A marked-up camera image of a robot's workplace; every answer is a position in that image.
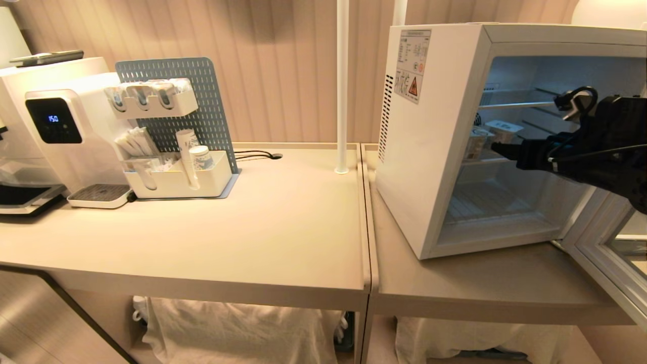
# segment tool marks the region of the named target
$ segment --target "lampshade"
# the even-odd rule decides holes
[[[647,0],[580,0],[571,24],[647,30]]]

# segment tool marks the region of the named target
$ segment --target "label sticker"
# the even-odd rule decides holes
[[[422,91],[422,76],[431,36],[431,30],[403,30],[400,33],[395,93],[416,104]]]

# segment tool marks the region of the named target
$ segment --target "blue pegboard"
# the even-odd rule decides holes
[[[148,129],[161,152],[178,152],[175,132],[193,129],[201,144],[210,150],[226,151],[232,174],[239,173],[214,63],[209,58],[122,61],[116,63],[115,69],[121,82],[184,77],[191,80],[198,110],[183,117],[137,119],[137,124]]]

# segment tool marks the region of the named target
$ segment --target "fridge door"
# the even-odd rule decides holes
[[[598,190],[562,245],[647,331],[647,216]]]

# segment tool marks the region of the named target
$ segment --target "mini fridge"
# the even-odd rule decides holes
[[[647,328],[644,272],[613,246],[635,211],[629,201],[520,170],[488,145],[577,130],[578,119],[565,120],[553,98],[581,86],[600,99],[645,97],[646,57],[641,30],[391,27],[376,184],[413,254],[422,260],[553,242]]]

